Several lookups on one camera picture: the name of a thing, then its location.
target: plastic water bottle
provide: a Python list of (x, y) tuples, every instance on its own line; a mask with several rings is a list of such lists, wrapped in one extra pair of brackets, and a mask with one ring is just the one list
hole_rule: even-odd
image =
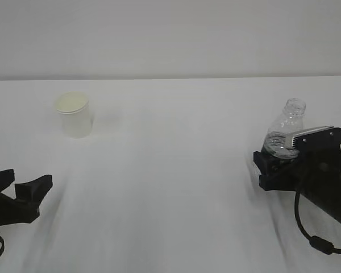
[(303, 116), (306, 104), (297, 98), (290, 98), (282, 114), (272, 123), (265, 137), (263, 150), (281, 159), (293, 159), (298, 156), (298, 150), (284, 147), (285, 136), (303, 129)]

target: white tabletop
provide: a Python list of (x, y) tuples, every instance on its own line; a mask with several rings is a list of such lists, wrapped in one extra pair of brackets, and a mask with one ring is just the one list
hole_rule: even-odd
[[(95, 115), (84, 139), (53, 109), (73, 90)], [(341, 127), (341, 77), (0, 82), (0, 170), (54, 184), (35, 222), (0, 228), (0, 273), (341, 272), (302, 237), (293, 193), (250, 176), (290, 97), (306, 127)], [(341, 247), (340, 224), (305, 199), (301, 214)]]

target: white paper cup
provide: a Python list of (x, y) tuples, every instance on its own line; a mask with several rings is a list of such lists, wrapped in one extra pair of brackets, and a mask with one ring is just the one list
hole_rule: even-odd
[(83, 138), (91, 133), (89, 99), (81, 92), (69, 92), (60, 96), (55, 107), (62, 119), (64, 133), (71, 138)]

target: white wall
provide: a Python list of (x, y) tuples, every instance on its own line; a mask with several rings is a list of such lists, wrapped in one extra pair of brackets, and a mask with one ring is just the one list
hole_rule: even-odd
[(341, 0), (0, 0), (0, 79), (341, 75)]

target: bottle neck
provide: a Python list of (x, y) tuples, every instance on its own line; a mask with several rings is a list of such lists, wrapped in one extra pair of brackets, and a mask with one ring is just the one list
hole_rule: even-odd
[(302, 118), (305, 114), (306, 104), (297, 99), (291, 98), (284, 106), (283, 114), (289, 118)]

